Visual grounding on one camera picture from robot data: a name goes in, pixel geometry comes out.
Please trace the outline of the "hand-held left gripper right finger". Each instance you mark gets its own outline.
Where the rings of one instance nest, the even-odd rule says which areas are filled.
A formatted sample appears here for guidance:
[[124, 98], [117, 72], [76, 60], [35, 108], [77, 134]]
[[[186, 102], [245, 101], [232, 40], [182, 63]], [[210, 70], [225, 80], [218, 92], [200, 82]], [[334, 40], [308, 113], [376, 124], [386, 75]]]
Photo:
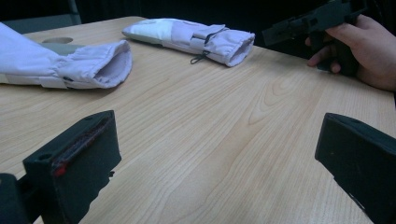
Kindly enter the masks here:
[[315, 159], [374, 224], [396, 224], [396, 138], [327, 113]]

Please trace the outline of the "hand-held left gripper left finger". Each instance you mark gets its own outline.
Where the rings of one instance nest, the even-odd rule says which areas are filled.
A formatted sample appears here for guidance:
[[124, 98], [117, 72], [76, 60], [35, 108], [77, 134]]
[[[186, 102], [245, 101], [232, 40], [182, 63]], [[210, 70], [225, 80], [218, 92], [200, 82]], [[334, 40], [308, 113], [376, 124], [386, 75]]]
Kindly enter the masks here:
[[28, 218], [78, 224], [120, 161], [114, 112], [81, 119], [23, 160]]

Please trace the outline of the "light purple jacket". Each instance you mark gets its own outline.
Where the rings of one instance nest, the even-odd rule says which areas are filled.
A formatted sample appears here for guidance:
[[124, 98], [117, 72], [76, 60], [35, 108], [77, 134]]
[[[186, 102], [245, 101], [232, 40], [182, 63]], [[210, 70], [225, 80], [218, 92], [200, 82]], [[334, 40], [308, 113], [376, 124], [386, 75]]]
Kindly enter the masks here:
[[[136, 22], [122, 30], [133, 40], [207, 57], [229, 67], [249, 54], [255, 35], [223, 24], [177, 19]], [[110, 89], [130, 74], [133, 54], [127, 41], [99, 46], [36, 43], [0, 22], [0, 84], [53, 89]]]

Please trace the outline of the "grey chair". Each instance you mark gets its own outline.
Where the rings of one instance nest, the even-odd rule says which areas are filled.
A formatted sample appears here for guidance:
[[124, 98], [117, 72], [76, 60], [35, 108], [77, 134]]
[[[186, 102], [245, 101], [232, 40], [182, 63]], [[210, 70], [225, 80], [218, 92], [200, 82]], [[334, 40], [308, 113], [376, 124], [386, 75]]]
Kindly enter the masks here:
[[26, 34], [81, 24], [75, 0], [0, 0], [0, 22]]

